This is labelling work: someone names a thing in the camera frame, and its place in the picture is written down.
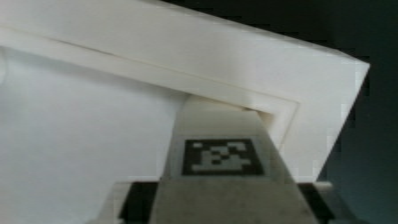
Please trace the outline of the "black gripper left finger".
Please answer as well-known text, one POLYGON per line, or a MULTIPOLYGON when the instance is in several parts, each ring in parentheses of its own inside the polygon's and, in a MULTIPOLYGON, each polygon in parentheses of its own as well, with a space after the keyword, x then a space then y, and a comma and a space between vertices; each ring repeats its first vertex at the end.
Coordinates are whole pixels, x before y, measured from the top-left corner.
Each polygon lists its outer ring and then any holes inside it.
POLYGON ((149 224, 156 190, 156 181, 117 182, 87 224, 149 224))

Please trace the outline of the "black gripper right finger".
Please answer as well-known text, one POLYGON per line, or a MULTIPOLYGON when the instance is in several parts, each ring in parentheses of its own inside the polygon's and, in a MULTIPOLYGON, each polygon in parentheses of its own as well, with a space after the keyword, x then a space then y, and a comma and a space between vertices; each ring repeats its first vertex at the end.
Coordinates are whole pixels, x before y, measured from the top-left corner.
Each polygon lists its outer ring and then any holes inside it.
POLYGON ((350 222, 350 209, 332 183, 300 183, 298 189, 318 219, 318 224, 346 224, 350 222))

